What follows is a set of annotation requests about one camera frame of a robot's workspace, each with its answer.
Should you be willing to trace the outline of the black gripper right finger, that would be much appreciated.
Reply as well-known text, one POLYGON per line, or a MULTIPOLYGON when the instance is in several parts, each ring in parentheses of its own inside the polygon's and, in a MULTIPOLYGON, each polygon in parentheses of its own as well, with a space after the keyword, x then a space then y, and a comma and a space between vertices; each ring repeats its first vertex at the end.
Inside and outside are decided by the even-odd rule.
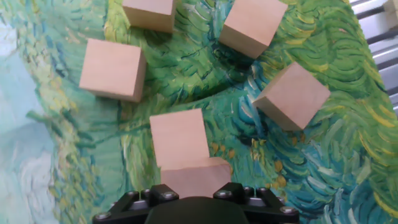
POLYGON ((299 211, 285 206, 270 188, 253 188, 229 182, 213 194, 214 199, 233 202, 243 210, 249 223, 299 223, 299 211))

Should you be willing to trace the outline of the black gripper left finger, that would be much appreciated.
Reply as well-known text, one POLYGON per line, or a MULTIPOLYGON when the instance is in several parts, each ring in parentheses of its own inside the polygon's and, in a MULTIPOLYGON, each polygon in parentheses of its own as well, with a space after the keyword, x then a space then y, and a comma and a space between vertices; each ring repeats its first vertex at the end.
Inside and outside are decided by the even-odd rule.
POLYGON ((179 195, 165 184, 140 192, 129 191, 108 211, 94 215, 92 224, 144 224, 154 207, 178 199, 179 195))

